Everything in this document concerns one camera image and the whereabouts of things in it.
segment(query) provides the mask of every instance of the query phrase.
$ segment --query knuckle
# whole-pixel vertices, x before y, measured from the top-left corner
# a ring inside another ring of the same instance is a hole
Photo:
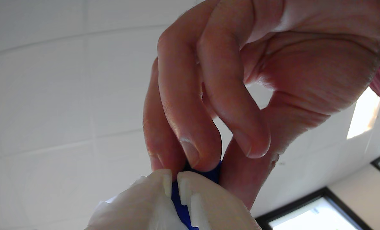
[[[159,37],[157,42],[157,50],[161,51],[167,49],[174,39],[177,37],[176,32],[172,26],[169,26]]]
[[[213,35],[206,29],[196,43],[197,50],[203,50],[213,45]]]
[[[152,127],[151,122],[143,120],[143,132],[145,134],[145,143],[149,155],[162,151],[162,142],[159,140],[158,135],[154,134],[152,130],[154,130],[154,127]]]

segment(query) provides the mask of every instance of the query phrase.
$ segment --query fingernail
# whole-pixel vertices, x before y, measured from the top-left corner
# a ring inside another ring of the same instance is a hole
[[[275,168],[275,165],[276,165],[276,162],[275,162],[275,161],[272,161],[272,162],[271,162],[271,169],[270,169],[270,171],[272,171],[272,170]]]
[[[277,153],[276,153],[276,154],[273,154],[273,156],[272,156],[272,161],[275,162],[275,163],[277,163],[278,160],[279,160],[279,157],[280,157],[279,154],[277,154]]]
[[[191,144],[190,142],[181,140],[180,143],[181,143],[181,146],[183,147],[184,153],[187,156],[187,160],[189,161],[190,166],[194,168],[200,161],[200,154],[198,153],[194,145]]]
[[[163,164],[161,163],[160,159],[158,156],[155,155],[149,155],[150,157],[150,164],[152,165],[152,170],[155,171],[157,169],[162,169]]]
[[[234,131],[233,134],[242,152],[244,152],[245,156],[249,157],[252,148],[251,138],[241,131]]]

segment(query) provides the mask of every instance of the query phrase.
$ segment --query skylight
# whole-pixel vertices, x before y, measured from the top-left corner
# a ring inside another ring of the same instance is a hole
[[[376,121],[380,109],[380,97],[370,87],[360,96],[356,102],[352,122],[350,124],[347,139],[358,136],[371,130]]]

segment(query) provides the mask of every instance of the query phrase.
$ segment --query finger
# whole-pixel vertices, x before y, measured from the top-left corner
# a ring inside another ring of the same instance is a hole
[[[277,100],[276,93],[272,100]],[[267,154],[258,159],[247,158],[238,144],[231,141],[228,146],[220,174],[220,185],[241,199],[248,209],[254,204],[257,194],[272,171],[279,155],[300,134],[310,128],[307,119],[296,108],[289,106],[271,106],[262,110],[262,116],[269,121],[273,133],[271,146]],[[328,116],[311,116],[313,123],[321,124]]]
[[[150,85],[143,112],[143,132],[152,170],[172,170],[173,180],[186,161],[184,151],[169,126],[160,100],[158,87],[158,60],[153,63]]]
[[[271,28],[266,28],[264,21],[259,23],[265,25],[260,30],[262,35],[269,32]],[[220,1],[197,44],[197,54],[213,109],[232,131],[245,155],[257,158],[267,152],[270,133],[244,85],[240,57],[240,48],[250,37],[254,24],[252,1]]]
[[[197,64],[197,74],[200,76],[201,79],[204,79],[203,78],[203,70],[201,69],[200,64]],[[212,119],[214,119],[214,118],[217,117],[217,114],[216,114],[216,112],[214,111],[214,109],[211,106],[210,99],[208,98],[208,94],[205,91],[205,84],[204,84],[204,82],[201,83],[201,90],[202,90],[202,100],[203,100],[204,107],[207,110],[207,112],[210,115],[210,117]]]
[[[190,165],[213,169],[221,156],[221,137],[202,101],[194,44],[216,4],[203,2],[177,19],[158,43],[159,90],[165,116]]]
[[[269,39],[274,37],[274,33],[268,33],[257,41],[248,43],[242,47],[240,51],[241,61],[244,64],[244,84],[249,85],[254,83],[256,79],[251,78],[251,75],[257,67],[262,66],[263,57],[269,44]]]

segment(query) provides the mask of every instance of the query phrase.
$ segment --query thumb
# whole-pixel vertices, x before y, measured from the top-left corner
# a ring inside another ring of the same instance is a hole
[[[289,144],[329,117],[287,105],[277,98],[275,92],[271,103],[262,110],[262,118],[269,123],[272,137],[267,154],[257,159],[248,158],[232,139],[222,160],[220,185],[241,199],[248,209],[251,209],[261,186]]]

